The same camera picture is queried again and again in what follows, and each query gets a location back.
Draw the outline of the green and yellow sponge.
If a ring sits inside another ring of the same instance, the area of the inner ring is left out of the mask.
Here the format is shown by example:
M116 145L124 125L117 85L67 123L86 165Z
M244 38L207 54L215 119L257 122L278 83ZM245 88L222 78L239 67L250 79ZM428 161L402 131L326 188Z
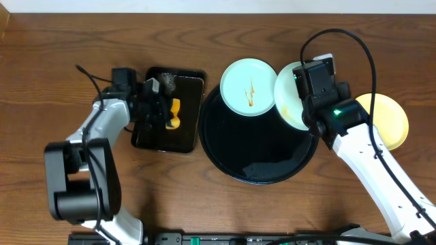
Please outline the green and yellow sponge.
M173 98L169 101L169 113L168 113L168 119L166 121L166 129L167 130L173 130L178 129L181 124L181 120L178 117L178 113L181 108L181 100Z

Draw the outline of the yellow plate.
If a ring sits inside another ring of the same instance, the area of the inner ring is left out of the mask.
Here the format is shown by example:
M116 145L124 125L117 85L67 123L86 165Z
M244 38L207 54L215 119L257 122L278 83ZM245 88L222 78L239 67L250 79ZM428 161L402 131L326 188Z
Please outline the yellow plate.
M386 95L375 94L373 122L388 150L398 148L409 133L409 121L404 109Z

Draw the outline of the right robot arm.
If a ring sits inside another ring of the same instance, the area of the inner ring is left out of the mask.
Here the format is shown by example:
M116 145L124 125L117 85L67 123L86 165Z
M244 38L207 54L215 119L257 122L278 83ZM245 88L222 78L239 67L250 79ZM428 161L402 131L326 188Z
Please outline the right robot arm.
M411 181L381 139L371 115L333 87L302 97L303 122L358 177L381 212L392 239L435 235L435 205Z

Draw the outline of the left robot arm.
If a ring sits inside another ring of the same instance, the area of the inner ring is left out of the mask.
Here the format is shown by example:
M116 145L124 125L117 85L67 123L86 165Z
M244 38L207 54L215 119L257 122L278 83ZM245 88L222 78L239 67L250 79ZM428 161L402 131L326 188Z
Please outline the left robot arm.
M48 208L58 221L96 231L107 244L147 244L143 222L121 205L112 155L119 134L160 101L160 83L122 82L98 90L92 111L63 142L44 149Z

